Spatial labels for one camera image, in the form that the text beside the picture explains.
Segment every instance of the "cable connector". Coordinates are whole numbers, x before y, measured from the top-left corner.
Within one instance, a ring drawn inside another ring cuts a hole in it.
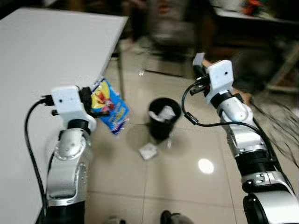
[[[46,106],[54,106],[54,101],[51,95],[45,95],[42,96],[42,99],[40,100],[42,104],[45,104]]]
[[[205,86],[194,86],[191,90],[190,90],[190,95],[193,96],[199,92],[202,92],[203,90],[205,90]]]
[[[210,77],[209,75],[204,75],[204,76],[201,76],[199,78],[196,79],[196,82],[199,84],[199,85],[203,85],[203,86],[206,86],[206,85],[209,85],[211,83],[210,81]]]
[[[197,125],[198,120],[196,119],[196,117],[194,117],[192,114],[190,114],[189,112],[185,113],[184,116],[193,124],[193,125]]]

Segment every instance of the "wires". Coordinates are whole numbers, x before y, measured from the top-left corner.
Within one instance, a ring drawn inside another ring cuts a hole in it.
[[[37,163],[36,163],[36,160],[35,160],[35,157],[34,157],[34,154],[32,152],[32,149],[31,149],[31,145],[30,145],[30,141],[29,141],[29,137],[28,137],[28,122],[29,122],[29,118],[30,118],[30,115],[32,113],[32,111],[40,104],[44,103],[44,100],[41,99],[39,101],[37,101],[36,103],[34,103],[31,108],[29,109],[28,113],[27,113],[27,116],[26,116],[26,119],[25,119],[25,124],[24,124],[24,135],[25,135],[25,142],[26,142],[26,145],[27,145],[27,149],[28,149],[28,152],[29,152],[29,155],[30,155],[30,158],[31,158],[31,161],[32,161],[32,165],[33,165],[33,168],[34,168],[34,172],[35,172],[35,175],[36,175],[36,179],[37,179],[37,183],[38,183],[38,187],[39,187],[39,190],[40,190],[40,194],[41,194],[41,199],[42,199],[42,211],[43,213],[45,214],[46,212],[46,208],[47,208],[47,199],[46,199],[46,195],[45,195],[45,192],[44,192],[44,189],[43,189],[43,182],[42,182],[42,179],[41,179],[41,175],[38,171],[38,167],[37,167]]]
[[[299,162],[296,161],[294,149],[299,148],[299,120],[295,114],[285,105],[270,99],[275,105],[275,116],[271,114],[271,107],[267,107],[265,112],[261,107],[257,106],[256,103],[252,100],[251,104],[256,108],[260,114],[266,118],[270,125],[268,130],[269,136],[271,137],[271,142],[276,147],[276,149],[287,159],[292,161],[295,166],[299,169]]]
[[[53,158],[54,158],[54,152],[51,154],[51,157],[50,157],[50,160],[49,160],[49,163],[48,163],[48,174],[49,174],[51,166],[52,166]]]
[[[199,85],[198,82],[195,82],[193,83],[192,85],[190,85],[186,91],[184,92],[183,94],[183,97],[182,97],[182,111],[184,113],[184,116],[189,120],[191,121],[194,125],[198,125],[198,126],[201,126],[201,127],[215,127],[215,126],[226,126],[226,125],[241,125],[241,126],[246,126],[250,129],[252,129],[255,133],[257,133],[258,135],[261,136],[261,138],[263,139],[263,141],[265,142],[267,148],[269,149],[269,156],[270,156],[270,160],[275,164],[276,168],[278,169],[278,171],[280,172],[283,172],[281,167],[280,167],[280,164],[278,162],[278,159],[277,159],[277,156],[274,152],[274,149],[270,143],[270,140],[268,138],[268,136],[266,135],[266,133],[260,128],[260,126],[257,124],[257,127],[259,129],[257,129],[256,127],[252,126],[252,125],[249,125],[249,124],[246,124],[246,123],[243,123],[243,122],[238,122],[238,121],[231,121],[231,122],[220,122],[220,123],[214,123],[214,124],[201,124],[199,123],[199,121],[192,115],[190,114],[189,112],[186,112],[185,110],[185,98],[188,94],[188,92],[190,91],[190,89],[192,89],[194,86],[197,86]]]
[[[188,92],[190,91],[190,89],[192,89],[194,86],[197,86],[197,85],[199,85],[199,84],[198,83],[193,83],[192,85],[190,85],[186,89],[186,91],[184,92],[183,97],[182,97],[182,111],[184,113],[184,116],[188,120],[190,120],[194,125],[198,125],[198,126],[201,126],[201,127],[215,127],[215,126],[224,126],[224,125],[242,125],[242,126],[246,126],[250,129],[254,130],[257,134],[262,135],[256,127],[253,127],[252,125],[249,125],[249,124],[246,124],[246,123],[243,123],[243,122],[238,122],[238,121],[220,122],[220,123],[214,123],[214,124],[201,124],[201,123],[199,123],[199,121],[194,116],[192,116],[192,114],[190,114],[189,112],[186,112],[186,110],[185,110],[185,98],[186,98]]]

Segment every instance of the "chair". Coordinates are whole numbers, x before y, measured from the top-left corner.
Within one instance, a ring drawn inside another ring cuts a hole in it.
[[[182,62],[185,62],[189,50],[193,49],[195,45],[194,24],[185,19],[190,1],[169,0],[169,9],[166,13],[159,13],[159,3],[159,0],[147,1],[147,36],[152,43],[149,54],[152,54],[154,49],[158,50],[160,59],[166,63],[166,68],[169,67],[167,61],[179,62],[184,66]],[[148,65],[144,65],[144,70],[182,76],[182,74],[151,70]]]

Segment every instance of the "snack bag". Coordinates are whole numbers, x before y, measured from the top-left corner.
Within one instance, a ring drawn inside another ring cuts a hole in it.
[[[102,78],[92,89],[92,110],[94,112],[110,111],[110,115],[100,117],[109,127],[111,132],[117,135],[128,119],[129,108],[116,93],[110,83]]]

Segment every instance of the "person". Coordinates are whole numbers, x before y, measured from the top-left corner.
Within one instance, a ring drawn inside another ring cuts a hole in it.
[[[171,214],[170,211],[165,210],[161,214],[160,224],[194,224],[194,222],[180,213]]]

